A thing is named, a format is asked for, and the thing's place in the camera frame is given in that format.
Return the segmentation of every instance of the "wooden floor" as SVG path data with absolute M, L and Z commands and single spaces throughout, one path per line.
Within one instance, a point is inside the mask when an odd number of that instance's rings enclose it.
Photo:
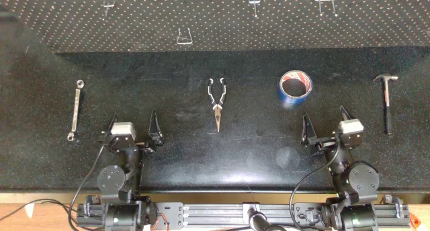
M 5 196 L 4 194 L 0 195 L 0 201 L 4 201 L 5 202 Z M 38 199 L 38 198 L 43 198 L 44 196 L 42 195 L 33 195 L 32 198 L 33 199 Z M 60 196 L 54 196 L 55 199 L 60 199 Z M 317 199 L 325 199 L 325 195 L 322 195 L 322 197 L 317 197 Z M 67 201 L 65 200 L 66 198 L 63 198 L 64 200 L 61 200 L 63 203 L 67 203 L 69 202 L 69 200 L 67 199 Z M 266 202 L 262 201 L 262 197 L 259 195 L 255 195 L 255 199 L 256 201 L 260 201 L 261 203 L 286 203 L 286 201 L 280 201 L 280 200 L 286 200 L 286 197 L 282 196 L 282 198 L 280 198 L 280 196 L 278 195 L 278 198 L 275 198 L 274 200 L 270 201 L 270 199 Z M 201 203 L 200 201 L 189 201 L 189 200 L 182 200 L 185 203 Z M 299 195 L 297 198 L 297 201 L 315 201 L 315 199 L 311 198 L 311 200 L 309 199 L 309 195 Z M 241 200 L 238 197 L 236 197 L 235 203 L 240 203 Z M 9 214 L 10 212 L 12 212 L 13 210 L 16 210 L 17 208 L 19 208 L 20 206 L 22 206 L 22 204 L 12 204 L 12 203 L 2 203 L 0 204 L 0 218 Z M 422 223 L 424 223 L 426 225 L 426 227 L 430 227 L 430 205 L 409 205 L 409 211 L 410 213 L 416 215 L 421 221 Z M 34 231 L 53 231 L 53 230 L 71 230 L 69 228 L 69 223 L 67 221 L 67 213 L 63 210 L 62 207 L 60 207 L 59 205 L 54 205 L 54 204 L 36 204 L 34 206 L 34 211 L 32 214 L 32 217 L 29 218 L 26 210 L 22 209 L 20 211 L 18 211 L 16 214 L 12 215 L 11 217 L 3 220 L 0 222 L 0 230 L 34 230 Z M 195 228 L 188 228 L 185 229 L 183 228 L 181 231 L 186 231 L 186 230 L 196 230 Z

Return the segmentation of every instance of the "speckled countertop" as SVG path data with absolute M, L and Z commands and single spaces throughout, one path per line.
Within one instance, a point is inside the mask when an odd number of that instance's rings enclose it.
M 117 112 L 147 135 L 157 111 L 165 146 L 144 157 L 143 191 L 291 191 L 323 165 L 300 147 L 302 114 L 318 136 L 335 130 L 344 105 L 365 127 L 353 151 L 380 171 L 380 191 L 430 191 L 430 49 L 360 48 L 248 52 L 53 54 L 33 41 L 0 46 L 0 191 L 75 191 L 98 151 L 97 135 Z M 281 107 L 280 77 L 298 69 L 313 92 L 294 109 Z M 384 135 L 380 73 L 390 82 L 394 137 Z M 221 131 L 206 93 L 224 77 Z M 76 80 L 85 88 L 76 142 L 71 128 Z M 221 88 L 214 85 L 219 98 Z M 96 190 L 99 170 L 116 157 L 105 152 L 84 191 Z M 303 191 L 332 191 L 328 171 Z

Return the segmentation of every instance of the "roll of tape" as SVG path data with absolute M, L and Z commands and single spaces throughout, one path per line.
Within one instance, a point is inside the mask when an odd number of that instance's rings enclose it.
M 312 91 L 312 80 L 306 73 L 292 70 L 282 76 L 278 91 L 283 103 L 299 104 Z

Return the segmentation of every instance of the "hammer handle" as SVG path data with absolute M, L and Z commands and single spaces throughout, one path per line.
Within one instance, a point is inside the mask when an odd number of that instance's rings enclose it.
M 391 120 L 390 106 L 386 106 L 386 109 L 385 109 L 385 124 L 386 124 L 386 133 L 388 137 L 392 137 L 392 120 Z

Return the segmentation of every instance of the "pliers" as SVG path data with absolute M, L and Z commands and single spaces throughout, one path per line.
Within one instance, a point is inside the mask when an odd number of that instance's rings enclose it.
M 212 95 L 212 84 L 214 83 L 214 80 L 209 79 L 208 81 L 209 101 L 210 104 L 212 104 L 212 109 L 215 111 L 216 129 L 218 130 L 218 132 L 220 131 L 221 109 L 222 105 L 224 104 L 224 100 L 226 99 L 226 85 L 224 83 L 224 78 L 221 78 L 220 82 L 222 83 L 222 95 L 220 101 L 216 103 L 215 98 Z

